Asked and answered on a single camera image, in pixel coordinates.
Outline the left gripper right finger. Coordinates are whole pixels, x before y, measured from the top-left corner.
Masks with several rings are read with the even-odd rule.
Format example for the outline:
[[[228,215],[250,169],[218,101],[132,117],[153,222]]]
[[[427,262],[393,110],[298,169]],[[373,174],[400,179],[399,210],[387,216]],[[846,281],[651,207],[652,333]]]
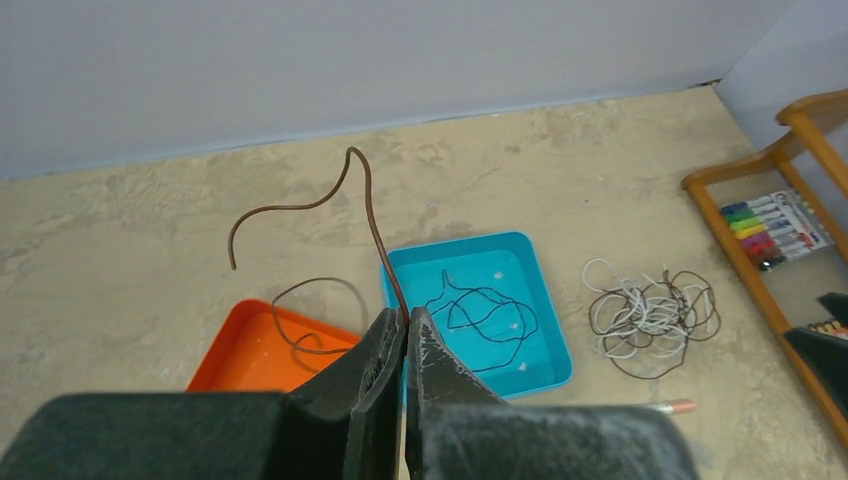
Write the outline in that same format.
[[[413,479],[696,479],[665,414],[640,406],[517,406],[411,311],[405,459]]]

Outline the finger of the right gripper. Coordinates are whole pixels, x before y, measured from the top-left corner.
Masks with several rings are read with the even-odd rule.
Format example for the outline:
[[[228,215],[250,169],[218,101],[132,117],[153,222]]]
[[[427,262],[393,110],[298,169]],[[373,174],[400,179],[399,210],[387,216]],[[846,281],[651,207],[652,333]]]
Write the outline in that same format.
[[[847,419],[847,336],[795,327],[783,334]]]

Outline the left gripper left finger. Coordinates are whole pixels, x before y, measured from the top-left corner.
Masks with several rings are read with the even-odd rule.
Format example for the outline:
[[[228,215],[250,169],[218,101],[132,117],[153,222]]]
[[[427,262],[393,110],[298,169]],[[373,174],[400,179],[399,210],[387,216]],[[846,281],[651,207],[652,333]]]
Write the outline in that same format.
[[[365,336],[289,393],[85,393],[55,398],[1,460],[5,479],[393,479],[406,327]]]

